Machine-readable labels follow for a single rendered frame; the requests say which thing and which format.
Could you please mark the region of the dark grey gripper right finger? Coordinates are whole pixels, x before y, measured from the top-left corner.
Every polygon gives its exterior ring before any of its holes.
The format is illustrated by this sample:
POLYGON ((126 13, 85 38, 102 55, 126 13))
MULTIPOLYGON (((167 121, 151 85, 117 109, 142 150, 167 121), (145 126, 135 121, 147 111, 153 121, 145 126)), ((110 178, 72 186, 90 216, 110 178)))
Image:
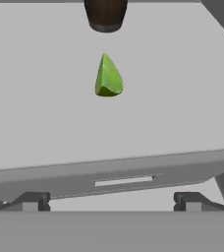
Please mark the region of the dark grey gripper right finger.
POLYGON ((198 192, 176 192, 174 211, 224 211, 224 205, 211 202, 198 192))

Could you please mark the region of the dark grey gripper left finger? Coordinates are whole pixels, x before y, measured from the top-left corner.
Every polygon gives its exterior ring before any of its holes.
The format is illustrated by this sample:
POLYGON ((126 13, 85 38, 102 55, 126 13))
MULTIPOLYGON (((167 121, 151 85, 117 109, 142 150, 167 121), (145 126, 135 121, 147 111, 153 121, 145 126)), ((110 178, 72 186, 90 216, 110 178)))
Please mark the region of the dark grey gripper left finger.
POLYGON ((12 203, 5 204, 3 211, 49 212, 49 201, 48 192, 26 192, 12 203))

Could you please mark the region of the grey fridge drawer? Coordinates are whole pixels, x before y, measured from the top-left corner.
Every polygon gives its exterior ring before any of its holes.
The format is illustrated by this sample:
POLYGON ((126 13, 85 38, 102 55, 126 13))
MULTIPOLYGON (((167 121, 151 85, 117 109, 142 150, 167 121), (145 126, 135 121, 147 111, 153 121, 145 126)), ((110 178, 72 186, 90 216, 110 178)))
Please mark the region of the grey fridge drawer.
POLYGON ((53 199, 196 184, 224 172, 224 150, 0 170, 0 201, 25 192, 53 199))

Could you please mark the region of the grey fridge shelf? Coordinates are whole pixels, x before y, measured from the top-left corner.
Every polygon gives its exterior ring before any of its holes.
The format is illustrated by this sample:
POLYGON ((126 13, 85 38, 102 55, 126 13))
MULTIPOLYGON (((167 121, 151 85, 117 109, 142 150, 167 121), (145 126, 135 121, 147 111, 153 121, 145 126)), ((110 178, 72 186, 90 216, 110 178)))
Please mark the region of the grey fridge shelf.
POLYGON ((195 3, 0 4, 0 170, 224 150, 224 30, 195 3))

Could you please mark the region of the green lemon wedge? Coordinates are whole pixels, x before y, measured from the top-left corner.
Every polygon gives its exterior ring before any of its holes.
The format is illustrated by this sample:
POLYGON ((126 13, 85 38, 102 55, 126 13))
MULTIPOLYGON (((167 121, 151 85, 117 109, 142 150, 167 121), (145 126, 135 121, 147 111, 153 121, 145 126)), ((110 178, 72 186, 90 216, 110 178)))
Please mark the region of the green lemon wedge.
POLYGON ((98 96, 116 96, 124 89, 123 79, 111 58, 103 53, 95 82, 95 94, 98 96))

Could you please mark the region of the dark brown bottle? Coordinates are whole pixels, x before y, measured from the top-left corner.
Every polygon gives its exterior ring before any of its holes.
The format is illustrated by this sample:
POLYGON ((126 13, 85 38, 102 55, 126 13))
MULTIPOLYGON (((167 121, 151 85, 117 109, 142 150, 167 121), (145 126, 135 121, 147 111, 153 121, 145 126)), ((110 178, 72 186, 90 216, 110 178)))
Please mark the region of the dark brown bottle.
POLYGON ((128 0, 84 0, 89 25, 97 32, 115 32, 123 24, 128 0))

